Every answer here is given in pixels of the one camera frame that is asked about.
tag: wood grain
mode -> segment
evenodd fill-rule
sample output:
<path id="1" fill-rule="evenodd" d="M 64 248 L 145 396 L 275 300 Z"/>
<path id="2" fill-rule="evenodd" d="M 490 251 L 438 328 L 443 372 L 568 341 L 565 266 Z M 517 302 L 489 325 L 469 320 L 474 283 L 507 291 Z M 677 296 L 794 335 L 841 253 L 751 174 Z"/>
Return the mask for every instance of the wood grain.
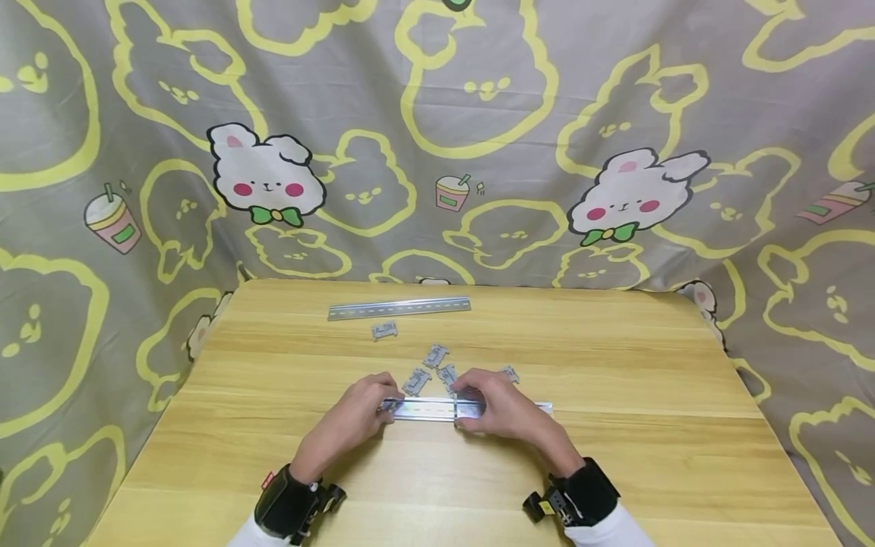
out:
<path id="1" fill-rule="evenodd" d="M 472 311 L 328 322 L 332 304 L 467 295 Z M 223 545 L 271 469 L 356 379 L 402 382 L 432 343 L 459 372 L 512 364 L 550 401 L 658 544 L 838 545 L 730 362 L 685 298 L 640 292 L 258 280 L 238 290 L 90 547 Z M 424 396 L 443 396 L 435 377 Z M 313 545 L 561 545 L 522 500 L 526 447 L 398 423 L 332 470 L 349 493 Z"/>

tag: person's left hand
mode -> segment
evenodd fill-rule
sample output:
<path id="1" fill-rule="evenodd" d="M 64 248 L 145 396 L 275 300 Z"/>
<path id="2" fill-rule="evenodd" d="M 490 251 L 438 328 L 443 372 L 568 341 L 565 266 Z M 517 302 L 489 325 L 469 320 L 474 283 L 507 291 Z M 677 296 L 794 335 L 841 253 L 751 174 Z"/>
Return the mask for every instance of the person's left hand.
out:
<path id="1" fill-rule="evenodd" d="M 387 398 L 404 398 L 388 372 L 365 376 L 350 386 L 301 441 L 289 467 L 292 478 L 304 484 L 318 480 L 339 456 L 395 422 L 391 412 L 379 410 Z"/>

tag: gray curtain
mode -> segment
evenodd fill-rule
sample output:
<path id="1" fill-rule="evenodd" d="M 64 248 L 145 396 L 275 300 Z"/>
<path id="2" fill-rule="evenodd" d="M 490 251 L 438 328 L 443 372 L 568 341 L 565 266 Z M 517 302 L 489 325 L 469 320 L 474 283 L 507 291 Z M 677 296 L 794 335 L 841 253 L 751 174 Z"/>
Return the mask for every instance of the gray curtain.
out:
<path id="1" fill-rule="evenodd" d="M 865 0 L 2 0 L 0 544 L 81 544 L 288 277 L 680 291 L 875 545 L 874 39 Z"/>

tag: hand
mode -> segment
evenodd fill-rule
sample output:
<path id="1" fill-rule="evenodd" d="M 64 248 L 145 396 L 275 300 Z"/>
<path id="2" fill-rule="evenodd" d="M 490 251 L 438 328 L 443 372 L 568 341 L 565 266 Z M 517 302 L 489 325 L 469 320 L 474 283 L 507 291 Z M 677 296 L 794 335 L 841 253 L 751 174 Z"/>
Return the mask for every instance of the hand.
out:
<path id="1" fill-rule="evenodd" d="M 379 410 L 390 397 L 403 399 L 404 394 L 388 372 L 365 376 L 350 386 L 301 441 L 289 466 L 292 478 L 304 484 L 318 480 L 339 456 L 373 437 L 384 424 L 394 423 L 391 412 Z"/>
<path id="2" fill-rule="evenodd" d="M 559 477 L 570 477 L 584 466 L 584 459 L 565 429 L 524 396 L 508 375 L 472 368 L 451 387 L 456 392 L 465 388 L 479 389 L 486 399 L 486 409 L 480 418 L 456 420 L 459 429 L 530 443 L 541 451 Z"/>

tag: person's right hand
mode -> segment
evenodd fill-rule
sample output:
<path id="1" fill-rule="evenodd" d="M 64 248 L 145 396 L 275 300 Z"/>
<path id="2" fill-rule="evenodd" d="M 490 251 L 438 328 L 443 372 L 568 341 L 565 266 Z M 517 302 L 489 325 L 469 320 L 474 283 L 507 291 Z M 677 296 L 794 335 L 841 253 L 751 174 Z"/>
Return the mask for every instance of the person's right hand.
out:
<path id="1" fill-rule="evenodd" d="M 455 392 L 478 389 L 486 400 L 479 418 L 461 417 L 456 426 L 470 433 L 514 438 L 538 448 L 560 477 L 570 477 L 584 466 L 568 433 L 549 414 L 524 396 L 502 372 L 471 368 L 451 386 Z"/>

